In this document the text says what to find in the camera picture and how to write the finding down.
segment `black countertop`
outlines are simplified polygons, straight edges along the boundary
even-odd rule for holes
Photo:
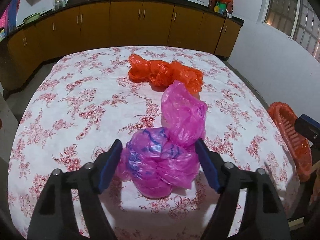
[[[41,21],[44,18],[47,18],[47,17],[49,17],[49,16],[51,16],[51,15],[57,13],[57,12],[60,12],[60,11],[63,11],[63,10],[66,10],[66,9],[69,9],[69,8],[72,8],[72,7],[88,4],[88,3],[104,2],[104,1],[109,1],[109,0],[82,1],[80,3],[73,4],[73,5],[66,4],[65,7],[61,8],[61,9],[58,9],[58,10],[55,10],[55,11],[53,11],[53,10],[47,11],[47,12],[43,13],[35,21],[32,21],[32,22],[30,22],[28,24],[22,24],[22,25],[18,26],[14,31],[10,32],[3,40],[7,40],[10,36],[12,36],[16,32],[18,32],[19,30],[25,29],[25,28],[27,28],[29,26],[32,26],[32,25],[36,24],[38,21]],[[209,12],[209,13],[212,13],[212,14],[218,16],[218,17],[221,17],[221,18],[228,18],[228,17],[226,17],[226,16],[224,16],[224,15],[222,15],[220,13],[216,13],[216,12],[213,12],[212,10],[209,10],[209,8],[207,6],[204,6],[202,4],[198,4],[198,3],[195,3],[195,2],[191,2],[191,1],[188,1],[188,0],[150,0],[150,1],[161,1],[161,2],[165,2],[165,3],[172,3],[172,4],[182,5],[182,6],[186,6],[186,7],[190,7],[190,8],[199,9],[199,10],[202,10],[202,11],[205,11],[205,12]],[[244,20],[242,20],[240,18],[237,18],[237,17],[234,17],[234,16],[232,18],[228,18],[228,19],[234,21],[235,23],[239,24],[240,26],[242,26],[243,23],[244,23]]]

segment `purple plastic bag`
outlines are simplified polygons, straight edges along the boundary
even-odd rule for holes
[[[132,180],[146,197],[168,196],[173,187],[191,189],[200,163],[194,143],[204,138],[206,103],[194,98],[184,83],[175,81],[162,96],[167,128],[139,130],[121,153],[116,175]]]

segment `kitchen cabinet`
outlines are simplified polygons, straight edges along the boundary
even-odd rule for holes
[[[36,23],[36,30],[43,61],[61,57],[64,52],[56,32],[55,16],[50,16]]]
[[[220,33],[222,32],[224,18],[211,13],[204,13],[201,21],[196,50],[214,54]]]
[[[18,31],[8,42],[9,53],[19,68],[20,79],[25,82],[42,62],[36,28],[31,26]]]
[[[80,7],[58,12],[54,16],[55,32],[63,55],[81,51]]]
[[[109,46],[110,2],[80,6],[81,44],[83,50]]]
[[[226,19],[222,33],[215,50],[215,54],[223,57],[230,57],[240,31],[240,25]]]
[[[140,45],[166,46],[174,5],[143,2],[140,17]]]
[[[114,1],[110,3],[110,46],[140,45],[142,1]]]
[[[198,43],[203,13],[203,11],[175,5],[167,45],[194,49]]]

